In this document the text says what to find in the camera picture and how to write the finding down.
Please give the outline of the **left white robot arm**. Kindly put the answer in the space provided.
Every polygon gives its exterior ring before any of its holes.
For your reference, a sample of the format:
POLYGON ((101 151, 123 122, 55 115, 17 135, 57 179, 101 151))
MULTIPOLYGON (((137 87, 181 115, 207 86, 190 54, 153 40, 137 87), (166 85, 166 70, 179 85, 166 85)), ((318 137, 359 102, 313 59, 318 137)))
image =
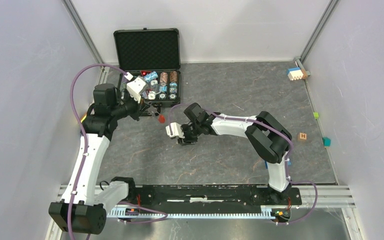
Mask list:
POLYGON ((108 213, 121 201, 131 204, 138 199, 134 179, 112 178, 109 185, 96 194, 96 183, 103 157, 110 145, 118 120, 139 120, 148 109, 143 99, 147 84, 134 80, 119 89, 111 83, 96 85, 93 103, 84 120, 79 120, 80 149, 73 173, 61 199, 49 205, 48 213, 70 238, 75 234, 98 235, 108 213))

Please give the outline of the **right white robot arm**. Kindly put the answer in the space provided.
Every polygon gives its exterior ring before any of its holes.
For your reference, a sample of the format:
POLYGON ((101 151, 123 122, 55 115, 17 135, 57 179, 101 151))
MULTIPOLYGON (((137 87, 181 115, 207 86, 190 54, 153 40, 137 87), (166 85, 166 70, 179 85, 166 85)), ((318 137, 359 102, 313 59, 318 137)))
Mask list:
POLYGON ((247 139, 257 155, 266 162, 269 173, 269 199, 282 204, 291 186, 286 162, 293 149, 292 135, 269 112, 252 116, 216 113, 192 103, 183 112, 189 122, 168 121, 166 134, 180 145, 192 145, 201 135, 235 136, 247 139))

